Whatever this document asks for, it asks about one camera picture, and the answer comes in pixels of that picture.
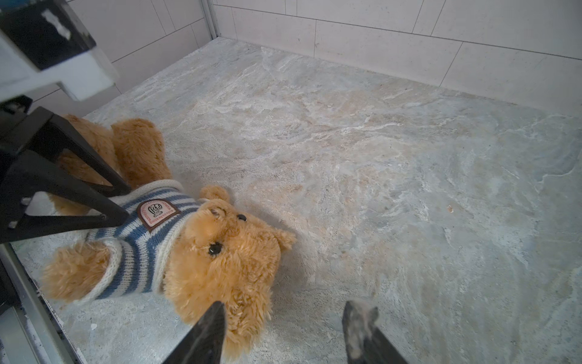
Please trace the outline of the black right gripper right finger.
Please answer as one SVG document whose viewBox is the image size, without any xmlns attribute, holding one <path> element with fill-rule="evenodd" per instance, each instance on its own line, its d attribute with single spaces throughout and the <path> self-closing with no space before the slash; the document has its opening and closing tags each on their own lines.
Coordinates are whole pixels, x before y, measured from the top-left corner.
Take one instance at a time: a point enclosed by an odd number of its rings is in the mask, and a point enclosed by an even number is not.
<svg viewBox="0 0 582 364">
<path fill-rule="evenodd" d="M 377 327 L 379 311 L 362 300 L 349 300 L 343 311 L 343 333 L 349 364 L 407 364 L 401 353 Z"/>
</svg>

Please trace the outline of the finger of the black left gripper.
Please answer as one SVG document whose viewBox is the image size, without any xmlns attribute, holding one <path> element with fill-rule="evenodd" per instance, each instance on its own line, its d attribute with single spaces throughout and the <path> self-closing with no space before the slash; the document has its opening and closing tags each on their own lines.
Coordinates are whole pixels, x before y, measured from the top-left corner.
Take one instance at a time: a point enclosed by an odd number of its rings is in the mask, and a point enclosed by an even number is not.
<svg viewBox="0 0 582 364">
<path fill-rule="evenodd" d="M 98 185 L 73 177 L 56 165 L 71 152 L 109 182 Z M 64 198 L 109 198 L 130 192 L 123 178 L 66 119 L 42 107 L 27 115 L 1 109 L 1 192 L 10 198 L 42 191 Z"/>
<path fill-rule="evenodd" d="M 129 215 L 112 201 L 130 186 L 92 150 L 77 156 L 110 184 L 80 180 L 33 150 L 1 153 L 1 242 L 119 226 Z"/>
</svg>

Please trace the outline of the blue white striped knit sweater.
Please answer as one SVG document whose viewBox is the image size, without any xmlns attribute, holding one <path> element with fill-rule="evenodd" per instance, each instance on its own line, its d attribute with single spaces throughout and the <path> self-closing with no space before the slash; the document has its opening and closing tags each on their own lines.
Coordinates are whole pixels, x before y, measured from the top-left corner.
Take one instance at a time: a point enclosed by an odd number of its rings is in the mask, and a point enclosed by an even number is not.
<svg viewBox="0 0 582 364">
<path fill-rule="evenodd" d="M 130 194 L 113 197 L 128 213 L 124 224 L 87 232 L 87 242 L 103 243 L 109 266 L 99 283 L 79 304 L 129 294 L 163 291 L 163 277 L 172 247 L 201 203 L 186 195 L 175 180 L 158 180 Z"/>
</svg>

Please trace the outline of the brown plush teddy bear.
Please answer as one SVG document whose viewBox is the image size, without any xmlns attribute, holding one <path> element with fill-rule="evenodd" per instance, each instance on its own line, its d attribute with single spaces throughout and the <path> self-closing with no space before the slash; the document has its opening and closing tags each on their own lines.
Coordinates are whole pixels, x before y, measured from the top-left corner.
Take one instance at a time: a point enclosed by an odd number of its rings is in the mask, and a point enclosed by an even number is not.
<svg viewBox="0 0 582 364">
<path fill-rule="evenodd" d="M 151 121 L 134 118 L 104 127 L 73 115 L 67 120 L 121 174 L 129 194 L 158 180 L 174 180 L 162 133 Z M 172 247 L 161 295 L 186 324 L 196 323 L 215 301 L 222 302 L 227 319 L 223 353 L 232 361 L 259 341 L 271 317 L 271 288 L 282 253 L 292 248 L 296 236 L 239 211 L 220 186 L 204 187 L 192 198 L 201 206 Z M 103 243 L 87 242 L 86 235 L 58 249 L 45 267 L 42 291 L 47 297 L 77 303 L 104 276 L 110 251 Z"/>
</svg>

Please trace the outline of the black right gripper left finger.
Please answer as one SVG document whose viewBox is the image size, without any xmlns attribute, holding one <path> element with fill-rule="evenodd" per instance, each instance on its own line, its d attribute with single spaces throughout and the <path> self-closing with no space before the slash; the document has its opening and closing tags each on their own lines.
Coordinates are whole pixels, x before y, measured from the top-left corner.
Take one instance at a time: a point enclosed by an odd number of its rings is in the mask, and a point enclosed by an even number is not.
<svg viewBox="0 0 582 364">
<path fill-rule="evenodd" d="M 220 363 L 226 330 L 225 306 L 215 301 L 163 364 Z"/>
</svg>

